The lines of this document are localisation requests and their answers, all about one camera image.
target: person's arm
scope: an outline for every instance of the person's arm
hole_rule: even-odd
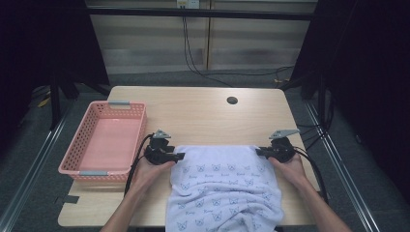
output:
[[[133,213],[141,202],[144,193],[160,174],[169,169],[175,162],[169,161],[162,165],[153,165],[142,158],[135,170],[134,181],[117,210],[105,224],[101,231],[127,231]]]
[[[316,221],[319,231],[351,231],[343,220],[325,203],[308,180],[302,159],[296,154],[287,163],[281,163],[277,159],[269,158],[271,164],[283,173],[283,176],[299,191],[305,200],[307,207]]]

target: wall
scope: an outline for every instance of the wall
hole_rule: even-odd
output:
[[[88,6],[176,8],[176,1],[97,1]],[[316,2],[207,0],[201,9],[312,13]],[[92,15],[108,74],[188,70],[183,19]],[[187,18],[190,53],[199,70],[274,69],[294,65],[307,21]]]

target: towel pattern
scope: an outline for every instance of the towel pattern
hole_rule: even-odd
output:
[[[274,231],[282,220],[273,166],[255,146],[180,146],[166,231]]]

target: basket handle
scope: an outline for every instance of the basket handle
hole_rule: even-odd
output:
[[[108,176],[107,171],[80,171],[80,176]]]
[[[130,105],[130,101],[112,100],[112,101],[108,101],[108,104],[110,104],[110,105]]]

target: gray carpet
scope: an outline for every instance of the gray carpet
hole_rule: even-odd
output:
[[[244,73],[268,73],[266,71],[243,71]],[[276,78],[289,77],[289,72],[271,75],[211,75],[234,87],[275,88]],[[215,80],[206,79],[192,72],[163,72],[143,74],[121,74],[110,77],[111,86],[116,85],[148,85],[148,86],[212,86],[228,87]],[[63,228],[58,225],[57,218],[62,205],[56,199],[66,195],[72,179],[58,173],[58,165],[73,138],[76,128],[88,106],[95,100],[106,100],[106,97],[93,90],[79,85],[79,98],[73,102],[73,108],[67,117],[65,126],[57,143],[41,171],[40,178],[34,185],[13,231],[99,231],[100,228]],[[290,108],[299,125],[311,125],[308,112],[300,97],[300,89],[285,92]],[[34,99],[21,127],[15,134],[14,142],[6,151],[0,163],[0,214],[13,198],[19,183],[40,151],[45,141],[51,120],[50,105],[37,107],[40,99]],[[62,100],[63,108],[70,102]],[[316,130],[300,127],[302,138],[309,146],[317,136]],[[377,167],[366,146],[356,141],[355,133],[342,115],[335,111],[335,118],[329,131],[336,143],[353,180],[360,190],[365,202],[371,209],[380,231],[410,231],[410,209],[395,186]],[[318,164],[329,194],[331,207],[343,218],[354,231],[366,231],[327,152],[318,140],[308,153]],[[284,231],[317,231],[315,226],[285,227]]]

